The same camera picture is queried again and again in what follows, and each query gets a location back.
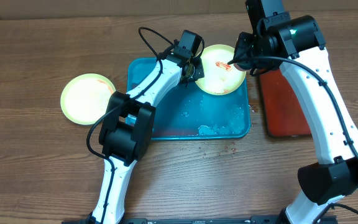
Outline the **yellow-green plate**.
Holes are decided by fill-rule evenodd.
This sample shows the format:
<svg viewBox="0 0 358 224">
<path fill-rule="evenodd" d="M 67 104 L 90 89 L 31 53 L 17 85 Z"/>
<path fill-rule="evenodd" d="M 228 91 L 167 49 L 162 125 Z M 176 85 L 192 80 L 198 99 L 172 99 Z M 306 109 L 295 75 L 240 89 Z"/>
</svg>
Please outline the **yellow-green plate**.
<svg viewBox="0 0 358 224">
<path fill-rule="evenodd" d="M 246 71 L 227 64 L 234 56 L 234 48 L 228 45 L 210 45 L 203 50 L 201 60 L 204 77 L 197 86 L 211 95 L 227 95 L 237 90 L 246 77 Z"/>
<path fill-rule="evenodd" d="M 70 121 L 92 125 L 105 114 L 110 96 L 115 91 L 108 78 L 96 73 L 82 74 L 64 87 L 60 107 Z"/>
</svg>

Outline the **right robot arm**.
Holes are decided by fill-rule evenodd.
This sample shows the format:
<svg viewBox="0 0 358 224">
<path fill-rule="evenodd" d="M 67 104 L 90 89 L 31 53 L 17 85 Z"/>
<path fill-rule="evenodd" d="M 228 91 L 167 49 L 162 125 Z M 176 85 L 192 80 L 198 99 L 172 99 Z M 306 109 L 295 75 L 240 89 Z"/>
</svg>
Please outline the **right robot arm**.
<svg viewBox="0 0 358 224">
<path fill-rule="evenodd" d="M 237 39 L 232 62 L 259 77 L 280 70 L 313 137 L 317 162 L 301 167 L 297 198 L 270 223 L 324 223 L 358 189 L 358 129 L 339 92 L 323 33 L 309 15 L 291 18 L 281 1 L 247 0 L 252 33 Z"/>
</svg>

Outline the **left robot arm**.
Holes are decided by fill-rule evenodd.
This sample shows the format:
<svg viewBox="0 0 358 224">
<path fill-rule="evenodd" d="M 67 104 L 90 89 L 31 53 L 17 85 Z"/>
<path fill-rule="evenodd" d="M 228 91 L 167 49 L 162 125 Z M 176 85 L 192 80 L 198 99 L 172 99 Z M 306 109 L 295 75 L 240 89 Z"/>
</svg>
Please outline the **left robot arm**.
<svg viewBox="0 0 358 224">
<path fill-rule="evenodd" d="M 89 151 L 103 159 L 104 175 L 98 202 L 85 223 L 122 220 L 132 171 L 152 138 L 156 107 L 172 88 L 204 76 L 203 50 L 203 38 L 184 30 L 180 40 L 171 41 L 163 52 L 154 53 L 154 69 L 135 88 L 110 96 L 105 114 L 92 125 L 86 137 L 86 145 L 90 146 L 93 131 L 101 126 L 98 142 L 102 151 Z"/>
</svg>

